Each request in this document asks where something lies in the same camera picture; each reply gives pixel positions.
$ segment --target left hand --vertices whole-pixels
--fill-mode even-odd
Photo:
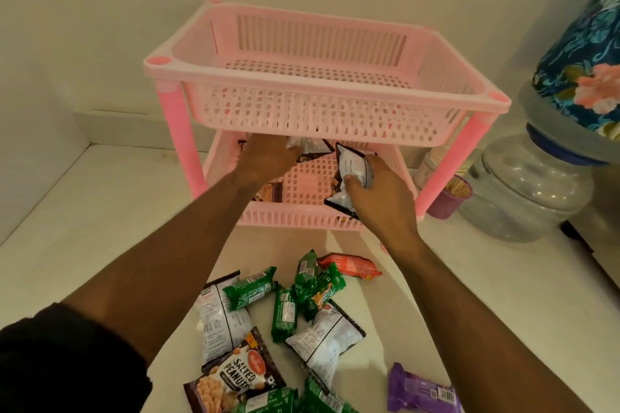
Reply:
[[[235,169],[257,185],[275,180],[297,164],[301,147],[286,148],[287,136],[252,134]]]

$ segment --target white snack packet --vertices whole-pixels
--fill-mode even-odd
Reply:
[[[334,194],[324,200],[324,203],[327,206],[333,207],[334,209],[350,215],[355,219],[359,219],[359,217],[355,212],[355,207],[353,207],[351,197],[346,192],[342,181],[346,175],[353,175],[360,180],[360,183],[364,188],[372,187],[375,174],[373,173],[373,168],[370,166],[368,161],[364,159],[364,156],[368,153],[375,154],[374,152],[356,150],[339,142],[336,143],[336,160],[338,162],[338,171],[336,172],[336,176],[332,182],[332,190],[334,191]]]
[[[229,311],[230,299],[222,290],[239,281],[241,271],[205,285],[195,306],[200,313],[205,337],[202,344],[202,364],[207,364],[238,346],[252,330],[253,324],[247,308]]]
[[[300,146],[303,150],[297,160],[298,162],[308,162],[334,151],[334,148],[325,139],[290,136],[286,141],[286,148],[290,149],[295,146]]]
[[[331,299],[323,304],[312,326],[286,339],[303,366],[324,391],[332,387],[338,358],[366,336]]]

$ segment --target orange snack packet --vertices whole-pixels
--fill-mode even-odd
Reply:
[[[323,258],[319,258],[317,263],[323,268],[327,268],[331,263],[336,263],[336,268],[342,274],[355,276],[362,279],[372,279],[381,276],[383,273],[377,269],[375,263],[368,258],[357,255],[346,255],[344,253],[330,253]]]

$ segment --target green snack packet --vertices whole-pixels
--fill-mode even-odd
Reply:
[[[271,390],[240,403],[231,413],[296,413],[297,389]]]
[[[331,263],[316,279],[316,290],[313,296],[301,305],[301,312],[310,321],[321,310],[323,304],[330,300],[339,290],[345,289],[346,282],[336,263]]]
[[[283,343],[297,330],[297,304],[293,297],[293,288],[278,285],[275,295],[274,321],[272,322],[272,339]]]
[[[306,378],[306,391],[299,403],[303,413],[358,413],[349,403],[323,393],[312,377]]]
[[[265,294],[274,290],[277,285],[274,284],[274,273],[277,268],[270,266],[262,273],[242,279],[237,283],[224,287],[224,293],[231,300],[229,310],[239,310],[258,299],[262,299]]]
[[[318,273],[319,266],[316,262],[316,253],[314,253],[314,250],[310,250],[299,260],[297,265],[294,287],[298,304],[305,302],[306,299],[314,294]]]

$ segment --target white countertop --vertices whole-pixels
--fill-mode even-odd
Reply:
[[[62,299],[189,198],[174,151],[90,147],[0,247],[0,326]],[[420,233],[595,413],[618,410],[620,300],[578,244],[559,231],[532,244],[506,244],[479,233],[460,215],[447,221],[427,216]],[[402,275],[369,233],[237,227],[211,278],[238,268],[249,276],[276,265],[276,279],[290,284],[310,248],[319,255],[370,257],[384,272],[369,282],[347,278],[345,290],[334,297],[368,332],[340,358],[333,387],[341,398],[360,413],[385,411],[386,372],[394,361],[449,383]],[[250,307],[252,319],[285,380],[302,386],[304,374],[292,353],[271,342],[272,297]],[[197,324],[193,309],[152,364],[154,389],[145,412],[189,411],[182,384],[200,372]]]

